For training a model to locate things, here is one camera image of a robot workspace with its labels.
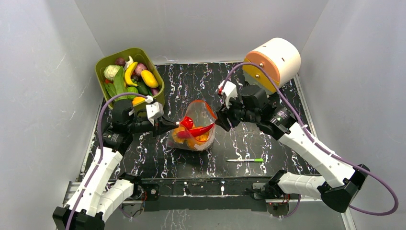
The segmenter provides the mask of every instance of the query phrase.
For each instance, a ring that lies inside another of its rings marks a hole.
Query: red bell pepper
[[[193,120],[188,116],[185,116],[180,123],[188,130],[193,128]]]
[[[203,128],[196,128],[196,129],[191,129],[188,131],[181,131],[181,132],[177,133],[177,136],[179,138],[189,138],[190,135],[192,135],[195,138],[195,137],[198,137],[200,135],[207,133],[208,131],[210,131],[210,129],[213,128],[213,126],[214,126],[214,123],[211,123],[209,126],[206,126]]]

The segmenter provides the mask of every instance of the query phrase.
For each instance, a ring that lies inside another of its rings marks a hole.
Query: pen
[[[228,162],[264,162],[264,159],[257,158],[257,159],[235,159],[235,160],[227,160]]]

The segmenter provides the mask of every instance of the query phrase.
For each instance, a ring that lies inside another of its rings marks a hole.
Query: floor
[[[234,65],[235,63],[157,65],[165,83],[165,114],[171,120],[178,121],[183,117],[188,104],[196,99],[205,100],[213,110],[217,109],[220,98],[215,90]],[[240,90],[245,84],[242,70],[236,71],[231,81]],[[285,84],[282,92],[307,123],[294,81]],[[270,100],[274,104],[281,103],[277,94],[272,95]],[[110,118],[107,111],[103,116],[103,127],[109,125]],[[142,178],[272,176],[280,169],[298,174],[316,173],[294,151],[263,134],[252,124],[241,123],[230,132],[217,127],[213,146],[201,152],[166,148],[167,137],[166,134],[154,138],[151,133],[134,135],[134,141],[112,179],[123,172],[140,175]],[[95,138],[88,162],[92,160],[97,146],[98,141]],[[264,163],[226,161],[239,157],[263,158]]]

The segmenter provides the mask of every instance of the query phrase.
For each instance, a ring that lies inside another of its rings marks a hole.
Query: olive green plastic bin
[[[100,59],[100,61],[97,62],[96,66],[94,67],[94,70],[96,71],[96,75],[99,80],[101,90],[103,91],[104,99],[107,101],[111,98],[110,95],[108,94],[108,92],[106,91],[106,87],[104,86],[104,80],[105,80],[104,73],[103,73],[104,69],[106,69],[106,67],[109,65],[114,65],[114,62],[117,58],[124,58],[124,60],[128,61],[129,60],[128,56],[131,56],[133,58],[134,62],[138,62],[138,63],[142,63],[142,64],[146,65],[148,70],[154,74],[155,79],[157,80],[157,82],[159,84],[160,90],[157,95],[153,96],[153,98],[155,98],[162,105],[165,105],[164,81],[162,80],[161,75],[158,73],[158,71],[155,68],[152,61],[149,59],[148,55],[140,48],[129,48],[129,49],[123,50],[121,52],[112,54],[110,56],[104,57],[104,58]],[[146,104],[147,103],[144,101],[144,102],[136,104],[134,106],[134,108],[136,111],[140,110],[140,109],[145,109]],[[112,109],[113,106],[114,106],[114,102],[112,102],[109,105],[109,108]]]

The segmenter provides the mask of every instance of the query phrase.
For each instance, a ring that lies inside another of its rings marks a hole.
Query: gray wall
[[[104,55],[139,46],[155,63],[242,61],[282,37],[300,51],[327,0],[75,0]]]
[[[320,139],[399,196],[391,216],[352,211],[357,230],[406,228],[405,12],[406,1],[330,0],[301,54],[300,82]],[[393,200],[370,178],[353,204],[385,211]]]
[[[101,57],[73,0],[0,1],[0,229],[55,229],[101,102]]]

